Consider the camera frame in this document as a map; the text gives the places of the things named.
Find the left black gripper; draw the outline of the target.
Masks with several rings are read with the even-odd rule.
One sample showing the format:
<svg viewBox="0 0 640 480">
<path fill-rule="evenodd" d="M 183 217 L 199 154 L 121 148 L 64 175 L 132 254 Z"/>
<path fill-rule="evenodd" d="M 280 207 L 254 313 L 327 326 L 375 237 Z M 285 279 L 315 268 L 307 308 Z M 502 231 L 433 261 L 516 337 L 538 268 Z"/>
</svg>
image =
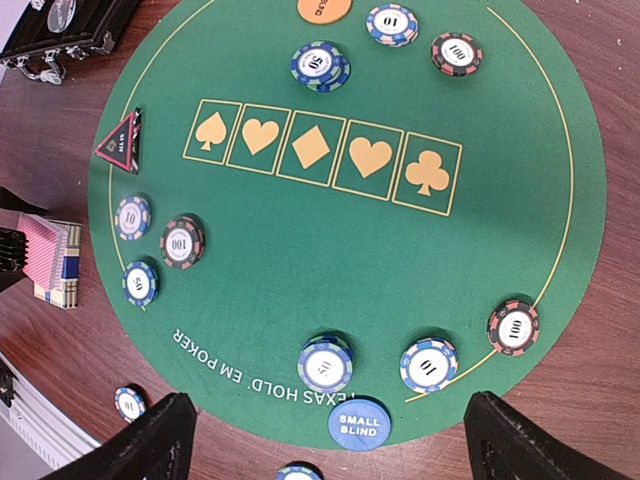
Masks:
<svg viewBox="0 0 640 480">
<path fill-rule="evenodd" d="M 49 211 L 28 203 L 5 187 L 1 187 L 1 209 L 25 214 L 48 216 Z M 18 230 L 1 228 L 1 291 L 26 277 L 26 235 Z"/>
</svg>

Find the green blue chip top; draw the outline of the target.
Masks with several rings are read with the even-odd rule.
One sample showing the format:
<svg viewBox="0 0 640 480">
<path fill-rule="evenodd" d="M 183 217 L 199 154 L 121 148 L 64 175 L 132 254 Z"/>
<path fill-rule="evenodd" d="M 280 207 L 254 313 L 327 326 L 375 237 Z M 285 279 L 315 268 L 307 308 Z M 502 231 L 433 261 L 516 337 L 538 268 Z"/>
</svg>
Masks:
<svg viewBox="0 0 640 480">
<path fill-rule="evenodd" d="M 349 80 L 351 65 L 334 44 L 313 41 L 296 50 L 290 72 L 298 83 L 324 94 L 341 88 Z"/>
</svg>

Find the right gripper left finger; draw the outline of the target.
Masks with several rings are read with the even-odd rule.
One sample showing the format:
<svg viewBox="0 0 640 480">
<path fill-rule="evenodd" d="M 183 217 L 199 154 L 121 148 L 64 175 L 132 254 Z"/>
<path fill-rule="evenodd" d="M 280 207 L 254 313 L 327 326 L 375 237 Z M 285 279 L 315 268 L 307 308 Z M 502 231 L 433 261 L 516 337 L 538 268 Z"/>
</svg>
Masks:
<svg viewBox="0 0 640 480">
<path fill-rule="evenodd" d="M 186 479 L 196 421 L 196 410 L 187 394 L 168 394 L 104 445 L 46 477 Z"/>
</svg>

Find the red-backed card deck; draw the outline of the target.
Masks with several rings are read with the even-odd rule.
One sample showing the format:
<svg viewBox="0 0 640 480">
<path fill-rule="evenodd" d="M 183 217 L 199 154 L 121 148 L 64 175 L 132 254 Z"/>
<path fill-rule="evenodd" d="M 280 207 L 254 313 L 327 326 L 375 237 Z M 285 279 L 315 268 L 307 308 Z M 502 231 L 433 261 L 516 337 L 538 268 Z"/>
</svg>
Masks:
<svg viewBox="0 0 640 480">
<path fill-rule="evenodd" d="M 24 273 L 40 287 L 56 288 L 62 266 L 60 255 L 68 239 L 67 229 L 59 222 L 21 213 L 18 230 L 25 234 L 27 241 Z"/>
</svg>

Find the blue tan ten chip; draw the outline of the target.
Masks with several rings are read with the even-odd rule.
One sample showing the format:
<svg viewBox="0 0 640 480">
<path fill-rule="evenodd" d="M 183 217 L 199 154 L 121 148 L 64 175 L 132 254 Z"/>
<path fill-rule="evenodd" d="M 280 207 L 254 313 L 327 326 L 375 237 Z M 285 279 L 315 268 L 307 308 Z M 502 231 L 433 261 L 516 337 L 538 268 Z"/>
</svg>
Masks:
<svg viewBox="0 0 640 480">
<path fill-rule="evenodd" d="M 114 216 L 118 237 L 124 241 L 135 241 L 147 233 L 151 225 L 151 207 L 141 196 L 124 198 Z"/>
</svg>

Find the blue small blind button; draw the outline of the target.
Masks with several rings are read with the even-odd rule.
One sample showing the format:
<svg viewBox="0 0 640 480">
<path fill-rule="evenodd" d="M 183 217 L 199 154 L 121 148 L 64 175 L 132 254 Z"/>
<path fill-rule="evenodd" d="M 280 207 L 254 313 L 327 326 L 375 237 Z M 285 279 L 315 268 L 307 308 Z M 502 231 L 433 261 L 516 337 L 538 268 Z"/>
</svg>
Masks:
<svg viewBox="0 0 640 480">
<path fill-rule="evenodd" d="M 387 441 L 392 421 L 378 401 L 354 398 L 340 403 L 331 411 L 328 430 L 331 438 L 343 449 L 366 452 Z"/>
</svg>

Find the orange round button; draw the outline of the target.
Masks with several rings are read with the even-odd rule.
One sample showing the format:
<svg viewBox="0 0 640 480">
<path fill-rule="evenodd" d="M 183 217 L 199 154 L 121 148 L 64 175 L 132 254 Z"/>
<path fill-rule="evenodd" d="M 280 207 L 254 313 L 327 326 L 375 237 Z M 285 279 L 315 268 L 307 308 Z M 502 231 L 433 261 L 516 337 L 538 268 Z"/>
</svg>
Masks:
<svg viewBox="0 0 640 480">
<path fill-rule="evenodd" d="M 327 25 L 344 18 L 351 10 L 352 0 L 298 0 L 299 15 L 315 25 Z"/>
</svg>

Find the brown black chip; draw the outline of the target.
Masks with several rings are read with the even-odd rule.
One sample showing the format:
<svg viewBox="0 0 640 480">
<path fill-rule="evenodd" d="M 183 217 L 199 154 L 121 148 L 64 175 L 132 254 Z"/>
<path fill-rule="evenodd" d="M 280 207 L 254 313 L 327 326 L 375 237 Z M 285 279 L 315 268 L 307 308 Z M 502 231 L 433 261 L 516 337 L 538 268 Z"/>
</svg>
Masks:
<svg viewBox="0 0 640 480">
<path fill-rule="evenodd" d="M 470 35 L 444 32 L 431 44 L 434 65 L 444 74 L 464 77 L 478 71 L 483 60 L 483 51 Z"/>
<path fill-rule="evenodd" d="M 169 267 L 178 270 L 192 267 L 205 252 L 205 232 L 200 222 L 188 215 L 170 220 L 160 238 L 160 251 Z"/>
<path fill-rule="evenodd" d="M 489 343 L 506 356 L 523 355 L 536 343 L 539 335 L 538 313 L 530 304 L 517 299 L 499 306 L 487 325 Z"/>
</svg>

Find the red black all-in triangle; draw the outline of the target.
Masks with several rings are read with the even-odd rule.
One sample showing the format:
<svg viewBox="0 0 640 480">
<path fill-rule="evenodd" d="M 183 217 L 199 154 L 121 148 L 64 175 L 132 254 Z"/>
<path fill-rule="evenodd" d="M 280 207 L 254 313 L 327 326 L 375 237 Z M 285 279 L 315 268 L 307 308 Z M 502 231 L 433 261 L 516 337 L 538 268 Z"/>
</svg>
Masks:
<svg viewBox="0 0 640 480">
<path fill-rule="evenodd" d="M 94 153 L 132 175 L 139 174 L 139 141 L 142 110 L 136 107 L 97 146 Z"/>
</svg>

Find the brown black chip top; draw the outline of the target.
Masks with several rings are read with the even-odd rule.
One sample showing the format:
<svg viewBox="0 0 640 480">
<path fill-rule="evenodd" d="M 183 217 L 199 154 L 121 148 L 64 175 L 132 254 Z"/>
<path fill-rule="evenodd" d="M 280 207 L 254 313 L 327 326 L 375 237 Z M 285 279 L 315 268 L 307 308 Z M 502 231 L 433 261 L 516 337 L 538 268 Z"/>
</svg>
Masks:
<svg viewBox="0 0 640 480">
<path fill-rule="evenodd" d="M 464 77 L 478 71 L 483 60 L 483 51 L 470 35 L 444 32 L 431 44 L 434 65 L 444 74 Z"/>
</svg>

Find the green blue chip bottom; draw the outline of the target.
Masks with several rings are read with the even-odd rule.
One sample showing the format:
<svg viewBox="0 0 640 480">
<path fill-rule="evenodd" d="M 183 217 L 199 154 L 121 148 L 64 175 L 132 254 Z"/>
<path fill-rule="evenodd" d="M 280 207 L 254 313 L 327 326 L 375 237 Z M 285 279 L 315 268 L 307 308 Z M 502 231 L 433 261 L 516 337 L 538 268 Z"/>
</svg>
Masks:
<svg viewBox="0 0 640 480">
<path fill-rule="evenodd" d="M 337 335 L 319 335 L 302 348 L 297 369 L 303 383 L 319 393 L 337 393 L 353 375 L 353 351 Z"/>
</svg>

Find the white blue chip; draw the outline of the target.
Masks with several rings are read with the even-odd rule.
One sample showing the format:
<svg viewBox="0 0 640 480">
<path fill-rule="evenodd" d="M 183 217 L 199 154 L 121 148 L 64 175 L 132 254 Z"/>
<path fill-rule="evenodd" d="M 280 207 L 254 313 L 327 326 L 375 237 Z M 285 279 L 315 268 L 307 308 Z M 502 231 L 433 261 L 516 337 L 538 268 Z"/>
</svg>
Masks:
<svg viewBox="0 0 640 480">
<path fill-rule="evenodd" d="M 374 7 L 367 16 L 366 27 L 374 40 L 390 47 L 408 45 L 419 35 L 419 22 L 414 13 L 393 3 Z"/>
</svg>

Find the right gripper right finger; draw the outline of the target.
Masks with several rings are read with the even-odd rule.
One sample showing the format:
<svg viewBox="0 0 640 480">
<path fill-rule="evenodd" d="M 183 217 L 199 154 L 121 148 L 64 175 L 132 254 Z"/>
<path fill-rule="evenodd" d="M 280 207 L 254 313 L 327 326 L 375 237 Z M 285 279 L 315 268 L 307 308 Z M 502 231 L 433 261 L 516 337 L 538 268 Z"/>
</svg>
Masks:
<svg viewBox="0 0 640 480">
<path fill-rule="evenodd" d="M 472 395 L 464 426 L 474 479 L 613 479 L 615 471 L 552 437 L 495 394 Z"/>
</svg>

